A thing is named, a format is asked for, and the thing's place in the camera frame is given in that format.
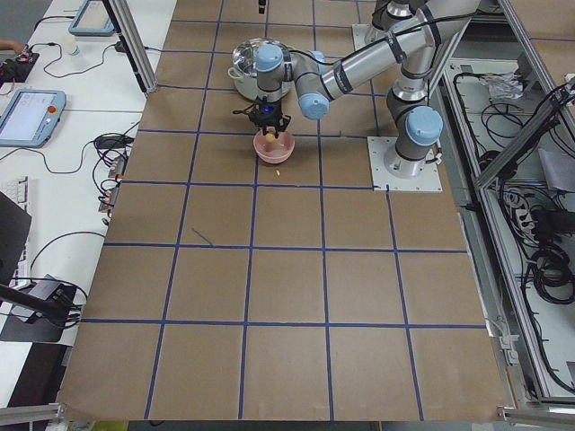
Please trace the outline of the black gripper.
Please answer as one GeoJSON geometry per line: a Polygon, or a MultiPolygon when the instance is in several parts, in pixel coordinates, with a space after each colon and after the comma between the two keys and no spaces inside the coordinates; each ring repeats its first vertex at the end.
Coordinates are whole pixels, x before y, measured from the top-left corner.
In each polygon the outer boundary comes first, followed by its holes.
{"type": "Polygon", "coordinates": [[[268,134],[269,127],[274,127],[275,135],[286,132],[291,121],[289,115],[283,115],[281,100],[268,101],[266,97],[257,97],[247,115],[263,136],[268,134]]]}

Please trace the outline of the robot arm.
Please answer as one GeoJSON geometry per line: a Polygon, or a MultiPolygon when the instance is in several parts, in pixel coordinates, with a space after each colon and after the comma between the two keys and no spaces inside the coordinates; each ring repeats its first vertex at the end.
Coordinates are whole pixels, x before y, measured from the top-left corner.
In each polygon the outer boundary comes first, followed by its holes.
{"type": "Polygon", "coordinates": [[[294,84],[307,119],[322,119],[332,101],[399,66],[401,73],[387,94],[399,136],[384,161],[393,176],[415,178],[443,129],[441,116],[425,103],[434,56],[478,6],[476,1],[378,1],[364,47],[331,65],[313,53],[264,45],[255,54],[258,95],[245,115],[262,133],[279,134],[290,121],[282,112],[283,83],[294,84]]]}

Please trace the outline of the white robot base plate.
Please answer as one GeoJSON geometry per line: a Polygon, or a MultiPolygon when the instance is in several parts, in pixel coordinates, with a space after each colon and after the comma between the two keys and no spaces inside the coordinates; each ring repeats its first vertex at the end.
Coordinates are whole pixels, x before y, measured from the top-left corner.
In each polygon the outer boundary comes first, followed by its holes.
{"type": "Polygon", "coordinates": [[[373,189],[413,193],[442,192],[438,163],[432,148],[428,148],[425,159],[411,162],[396,153],[395,141],[395,136],[367,138],[373,189]]]}

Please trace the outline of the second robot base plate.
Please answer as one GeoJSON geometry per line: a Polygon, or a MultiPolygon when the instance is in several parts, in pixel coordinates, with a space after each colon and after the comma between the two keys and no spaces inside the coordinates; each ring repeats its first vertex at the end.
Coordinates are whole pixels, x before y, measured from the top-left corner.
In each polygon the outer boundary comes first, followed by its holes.
{"type": "Polygon", "coordinates": [[[385,41],[379,42],[387,34],[387,31],[380,30],[372,24],[353,24],[352,37],[354,51],[347,57],[353,57],[357,54],[361,58],[373,57],[379,54],[381,47],[386,44],[385,41]]]}

